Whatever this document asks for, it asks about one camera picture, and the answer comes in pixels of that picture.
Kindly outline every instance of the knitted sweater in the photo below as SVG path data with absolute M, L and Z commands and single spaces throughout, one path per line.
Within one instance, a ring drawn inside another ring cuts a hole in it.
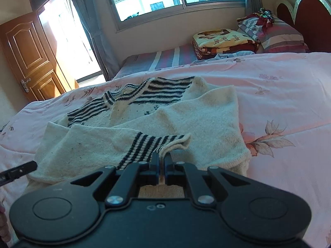
M 240 134 L 234 86 L 219 88 L 203 78 L 149 78 L 106 92 L 47 125 L 29 178 L 55 184 L 104 165 L 124 169 L 162 158 L 205 169 L 218 165 L 245 175 L 251 157 Z

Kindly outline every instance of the pillow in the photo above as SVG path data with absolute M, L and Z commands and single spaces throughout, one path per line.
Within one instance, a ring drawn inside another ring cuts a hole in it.
M 309 52 L 303 36 L 296 29 L 284 21 L 274 17 L 274 24 L 266 32 L 262 31 L 262 26 L 257 26 L 258 18 L 252 17 L 239 21 L 239 28 L 246 32 L 249 37 L 260 42 L 265 53 Z

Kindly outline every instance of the sunlight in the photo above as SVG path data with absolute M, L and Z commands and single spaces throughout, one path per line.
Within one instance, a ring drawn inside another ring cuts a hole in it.
M 49 23 L 57 41 L 56 58 L 65 62 L 76 80 L 99 72 L 99 64 L 72 1 L 51 0 L 44 7 L 39 18 L 42 23 Z

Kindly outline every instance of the pink bedsheet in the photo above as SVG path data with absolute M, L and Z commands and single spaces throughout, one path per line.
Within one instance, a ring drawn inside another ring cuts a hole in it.
M 154 76 L 201 76 L 215 85 L 235 85 L 242 136 L 253 155 L 248 177 L 304 198 L 312 209 L 305 240 L 316 248 L 331 243 L 331 54 L 257 54 L 202 61 L 140 72 L 31 103 L 0 134 L 0 171 L 33 160 L 49 121 L 104 91 Z M 283 139 L 273 140 L 278 135 Z M 0 188 L 7 210 L 25 186 L 22 178 Z

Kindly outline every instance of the red headboard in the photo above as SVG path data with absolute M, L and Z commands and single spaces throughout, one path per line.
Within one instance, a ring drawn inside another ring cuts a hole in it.
M 331 6 L 326 0 L 286 0 L 277 3 L 277 16 L 299 31 L 311 51 L 331 52 Z

